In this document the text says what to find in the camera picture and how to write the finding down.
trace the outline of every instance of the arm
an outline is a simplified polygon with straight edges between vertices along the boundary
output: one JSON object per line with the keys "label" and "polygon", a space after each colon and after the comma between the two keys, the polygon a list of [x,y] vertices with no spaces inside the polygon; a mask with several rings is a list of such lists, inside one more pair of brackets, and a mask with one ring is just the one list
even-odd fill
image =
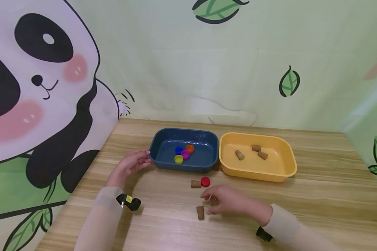
{"label": "arm", "polygon": [[207,214],[220,214],[234,212],[247,214],[252,217],[265,232],[269,233],[280,243],[283,243],[296,251],[340,251],[323,236],[300,223],[296,216],[283,208],[272,204],[267,205],[263,201],[250,198],[225,185],[211,187],[202,193],[201,198],[210,200],[211,203],[219,202],[219,205],[208,209]]}
{"label": "arm", "polygon": [[113,246],[122,207],[116,197],[123,193],[118,187],[104,187],[94,201],[94,205],[75,243],[75,251],[107,251]]}
{"label": "arm", "polygon": [[342,250],[322,235],[300,223],[296,216],[272,204],[272,215],[263,229],[280,243],[296,251],[340,251]]}
{"label": "arm", "polygon": [[75,243],[75,251],[110,251],[113,246],[122,207],[116,197],[123,193],[126,179],[151,164],[148,150],[127,153],[110,174]]}

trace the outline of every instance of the hand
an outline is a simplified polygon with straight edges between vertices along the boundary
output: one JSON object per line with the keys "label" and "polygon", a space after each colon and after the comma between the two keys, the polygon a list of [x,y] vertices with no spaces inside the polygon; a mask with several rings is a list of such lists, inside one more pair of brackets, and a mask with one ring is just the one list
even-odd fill
{"label": "hand", "polygon": [[209,200],[211,207],[207,214],[221,214],[233,212],[248,214],[255,219],[261,226],[268,224],[272,208],[258,199],[250,198],[243,193],[234,190],[226,185],[216,185],[205,190],[201,198]]}
{"label": "hand", "polygon": [[149,151],[147,149],[128,152],[110,174],[106,186],[119,187],[124,190],[126,180],[130,175],[151,164],[148,154]]}

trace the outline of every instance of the purple bottle cap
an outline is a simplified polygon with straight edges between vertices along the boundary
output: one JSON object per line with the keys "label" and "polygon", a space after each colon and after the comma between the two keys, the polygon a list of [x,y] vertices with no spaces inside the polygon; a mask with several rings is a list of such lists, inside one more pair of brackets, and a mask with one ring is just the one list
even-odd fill
{"label": "purple bottle cap", "polygon": [[190,157],[190,153],[187,150],[182,151],[183,159],[188,159]]}

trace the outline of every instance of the cork stopper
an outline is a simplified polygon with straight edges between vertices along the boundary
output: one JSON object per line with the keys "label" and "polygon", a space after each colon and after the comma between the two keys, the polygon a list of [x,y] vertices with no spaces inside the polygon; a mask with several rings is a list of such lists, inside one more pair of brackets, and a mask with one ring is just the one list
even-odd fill
{"label": "cork stopper", "polygon": [[203,220],[204,217],[204,207],[203,206],[197,206],[197,215],[199,220]]}
{"label": "cork stopper", "polygon": [[201,182],[198,180],[191,180],[191,187],[192,188],[200,188],[201,187]]}
{"label": "cork stopper", "polygon": [[259,151],[261,151],[261,146],[260,145],[252,145],[251,149],[253,151],[259,152]]}
{"label": "cork stopper", "polygon": [[263,158],[264,160],[266,160],[267,157],[268,157],[268,154],[266,154],[266,153],[264,153],[264,152],[262,152],[262,151],[259,151],[259,152],[258,152],[258,156],[260,156],[261,158]]}
{"label": "cork stopper", "polygon": [[244,154],[241,151],[236,150],[235,154],[236,154],[236,156],[238,157],[239,160],[244,159]]}

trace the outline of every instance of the light green backdrop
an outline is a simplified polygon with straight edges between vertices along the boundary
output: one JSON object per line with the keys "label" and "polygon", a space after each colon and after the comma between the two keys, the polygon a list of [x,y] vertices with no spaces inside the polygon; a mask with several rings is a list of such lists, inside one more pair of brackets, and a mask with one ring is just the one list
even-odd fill
{"label": "light green backdrop", "polygon": [[[70,2],[98,43],[98,77],[135,97],[133,118],[342,131],[376,88],[364,77],[377,0],[249,0],[221,24],[199,21],[195,0]],[[284,98],[289,66],[301,82]]]}

